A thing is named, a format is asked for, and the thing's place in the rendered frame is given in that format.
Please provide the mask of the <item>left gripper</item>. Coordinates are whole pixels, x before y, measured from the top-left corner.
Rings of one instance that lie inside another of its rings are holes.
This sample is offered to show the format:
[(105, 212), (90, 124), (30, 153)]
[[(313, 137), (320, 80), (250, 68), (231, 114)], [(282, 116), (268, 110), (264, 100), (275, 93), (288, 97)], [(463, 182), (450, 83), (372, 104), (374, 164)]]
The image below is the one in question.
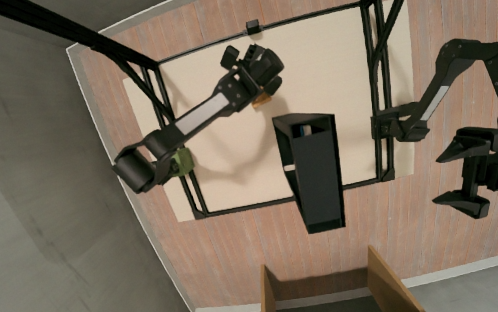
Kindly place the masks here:
[[(491, 154), (490, 150), (497, 153)], [(446, 163), (462, 158), (462, 188), (447, 191), (432, 202), (449, 205), (475, 220), (485, 218), (488, 216), (490, 201), (477, 195), (477, 192), (479, 186), (498, 186), (498, 165), (494, 164), (498, 162), (498, 129), (473, 126), (459, 128), (452, 142), (435, 162)]]

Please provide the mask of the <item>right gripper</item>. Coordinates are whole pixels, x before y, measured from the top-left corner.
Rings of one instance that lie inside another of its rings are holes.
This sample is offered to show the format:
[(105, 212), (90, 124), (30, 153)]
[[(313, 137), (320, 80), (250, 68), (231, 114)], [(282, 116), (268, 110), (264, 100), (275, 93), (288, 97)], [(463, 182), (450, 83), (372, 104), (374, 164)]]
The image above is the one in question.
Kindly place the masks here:
[[(240, 54), (240, 51), (233, 47), (232, 45), (228, 45), (224, 51), (224, 54), (222, 56), (222, 59), (220, 61), (220, 66), (227, 71), (230, 71), (234, 66), (239, 67), (240, 65), (243, 65), (245, 67), (245, 64), (247, 62), (246, 58), (247, 56), (244, 56), (243, 60), (241, 58), (237, 58)], [(262, 90), (264, 93), (268, 94), (269, 96), (273, 96), (277, 90), (281, 87), (283, 83), (282, 77), (277, 75), (270, 84), (268, 84), (266, 87), (264, 87)]]

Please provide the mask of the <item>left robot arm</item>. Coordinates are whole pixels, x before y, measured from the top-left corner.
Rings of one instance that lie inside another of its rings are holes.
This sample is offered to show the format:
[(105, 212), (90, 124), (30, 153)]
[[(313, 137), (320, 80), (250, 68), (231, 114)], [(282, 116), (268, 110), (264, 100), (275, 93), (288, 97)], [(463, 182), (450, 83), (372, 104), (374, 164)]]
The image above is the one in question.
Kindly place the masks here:
[(430, 132), (427, 121), (457, 76), (476, 60), (484, 62), (498, 98), (498, 42), (481, 43), (478, 40), (455, 38), (441, 47), (435, 61), (436, 73), (412, 115), (405, 121), (396, 120), (396, 117), (381, 120), (381, 135), (389, 133), (398, 142), (420, 142), (425, 139)]

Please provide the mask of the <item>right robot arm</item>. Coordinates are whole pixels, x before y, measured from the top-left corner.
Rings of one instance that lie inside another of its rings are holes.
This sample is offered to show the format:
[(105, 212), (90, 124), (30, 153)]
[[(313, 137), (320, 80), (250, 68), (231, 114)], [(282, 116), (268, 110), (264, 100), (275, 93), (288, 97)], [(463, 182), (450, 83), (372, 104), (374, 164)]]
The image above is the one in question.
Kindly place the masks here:
[[(264, 92), (261, 87), (266, 87), (285, 69), (273, 50), (256, 43), (249, 45), (245, 55), (245, 67), (232, 68), (221, 77), (209, 98), (162, 129), (153, 130), (142, 141), (123, 147), (114, 159), (116, 165), (111, 168), (136, 194), (147, 193), (157, 184), (165, 185), (174, 177), (171, 174), (175, 170), (174, 174), (180, 172), (175, 158), (172, 158), (178, 148), (218, 118), (240, 113)], [(238, 80), (234, 77), (236, 75)], [(136, 150), (141, 146), (145, 146), (157, 160), (149, 162)]]

